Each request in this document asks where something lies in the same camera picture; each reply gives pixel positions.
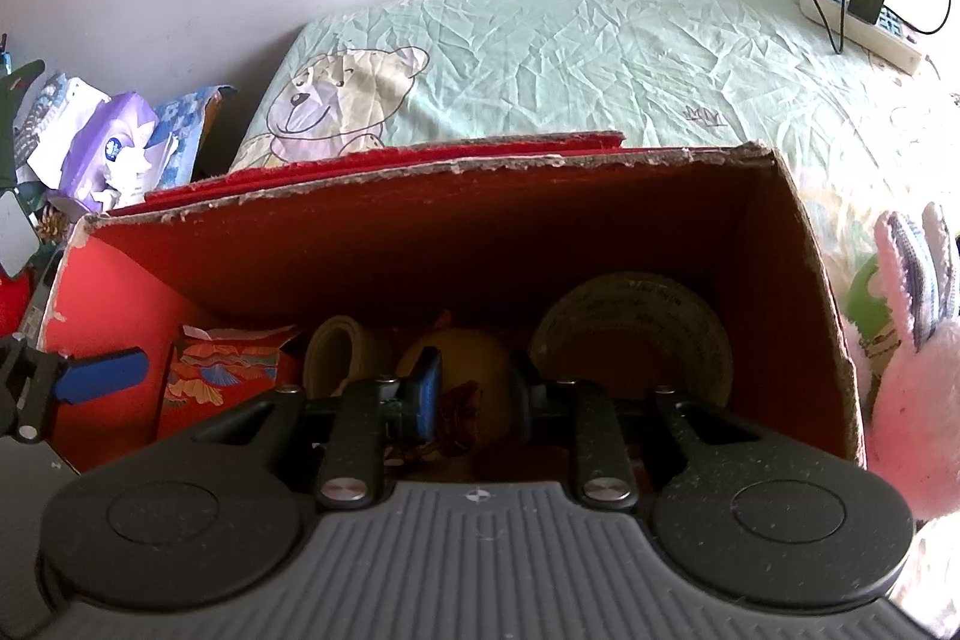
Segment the wooden gourd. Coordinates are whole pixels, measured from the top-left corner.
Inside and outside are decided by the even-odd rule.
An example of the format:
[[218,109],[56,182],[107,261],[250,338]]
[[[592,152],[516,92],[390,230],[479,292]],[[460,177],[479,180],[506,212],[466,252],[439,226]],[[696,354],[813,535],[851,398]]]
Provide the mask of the wooden gourd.
[[501,440],[511,427],[508,354],[485,331],[444,326],[405,349],[397,374],[407,375],[425,347],[441,354],[434,443],[444,456],[473,455]]

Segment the red decorated gift box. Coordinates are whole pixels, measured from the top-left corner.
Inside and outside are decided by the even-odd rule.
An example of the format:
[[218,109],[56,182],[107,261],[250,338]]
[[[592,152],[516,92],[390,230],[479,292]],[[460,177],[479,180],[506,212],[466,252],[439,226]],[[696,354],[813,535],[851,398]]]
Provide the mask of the red decorated gift box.
[[200,330],[184,326],[167,364],[156,438],[235,408],[283,385],[298,385],[301,357],[288,344],[301,326],[267,331]]

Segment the red plush toy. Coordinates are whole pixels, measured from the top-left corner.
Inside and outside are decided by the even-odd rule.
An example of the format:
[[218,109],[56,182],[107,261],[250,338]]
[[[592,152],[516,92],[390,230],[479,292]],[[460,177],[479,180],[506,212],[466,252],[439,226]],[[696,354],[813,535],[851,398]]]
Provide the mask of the red plush toy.
[[13,335],[20,328],[21,320],[34,292],[34,273],[31,269],[21,271],[10,278],[0,271],[0,336]]

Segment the white square device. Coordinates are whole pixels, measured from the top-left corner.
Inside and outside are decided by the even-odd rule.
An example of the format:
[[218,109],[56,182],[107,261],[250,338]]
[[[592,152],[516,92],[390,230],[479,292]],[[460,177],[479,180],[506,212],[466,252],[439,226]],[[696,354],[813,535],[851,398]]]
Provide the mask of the white square device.
[[34,227],[13,191],[0,198],[0,266],[9,278],[16,278],[39,250]]

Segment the large red cardboard box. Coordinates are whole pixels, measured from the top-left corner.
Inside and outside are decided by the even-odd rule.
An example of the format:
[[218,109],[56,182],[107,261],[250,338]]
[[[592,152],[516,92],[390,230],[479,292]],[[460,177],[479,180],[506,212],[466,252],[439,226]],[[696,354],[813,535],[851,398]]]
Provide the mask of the large red cardboard box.
[[628,149],[612,131],[241,170],[81,220],[41,342],[76,357],[138,347],[149,370],[60,411],[53,448],[86,471],[148,445],[186,326],[400,325],[448,310],[523,339],[608,273],[665,276],[715,310],[737,413],[864,459],[853,364],[788,166],[752,143]]

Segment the purple tissue pack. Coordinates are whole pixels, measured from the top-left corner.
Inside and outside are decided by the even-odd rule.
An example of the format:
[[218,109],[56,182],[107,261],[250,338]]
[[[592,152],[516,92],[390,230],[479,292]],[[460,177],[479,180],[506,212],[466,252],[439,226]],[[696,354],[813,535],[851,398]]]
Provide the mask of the purple tissue pack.
[[60,206],[82,216],[140,203],[166,158],[166,143],[151,143],[157,126],[158,115],[137,92],[99,104],[65,156]]

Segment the green cloth item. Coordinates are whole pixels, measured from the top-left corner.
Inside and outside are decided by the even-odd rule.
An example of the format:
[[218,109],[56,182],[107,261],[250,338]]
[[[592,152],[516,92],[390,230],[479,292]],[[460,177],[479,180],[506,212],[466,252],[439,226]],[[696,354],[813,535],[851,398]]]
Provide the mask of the green cloth item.
[[16,185],[14,163],[13,124],[26,92],[32,83],[46,71],[44,60],[34,60],[0,80],[0,190],[11,190]]

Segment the pink plush rabbit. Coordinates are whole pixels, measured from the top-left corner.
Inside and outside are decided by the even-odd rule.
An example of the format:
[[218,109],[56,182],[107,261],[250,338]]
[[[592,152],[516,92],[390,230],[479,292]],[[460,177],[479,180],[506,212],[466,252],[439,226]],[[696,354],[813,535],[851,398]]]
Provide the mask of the pink plush rabbit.
[[958,247],[939,205],[880,214],[841,317],[866,463],[919,521],[958,510]]

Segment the green bear pillow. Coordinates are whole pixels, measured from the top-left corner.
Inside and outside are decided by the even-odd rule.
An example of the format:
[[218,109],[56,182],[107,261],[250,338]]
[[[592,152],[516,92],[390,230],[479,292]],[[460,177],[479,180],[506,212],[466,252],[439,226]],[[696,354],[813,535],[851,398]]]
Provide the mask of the green bear pillow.
[[779,152],[828,271],[889,209],[958,211],[958,76],[833,50],[797,0],[402,0],[304,26],[236,169],[382,146],[618,131]]

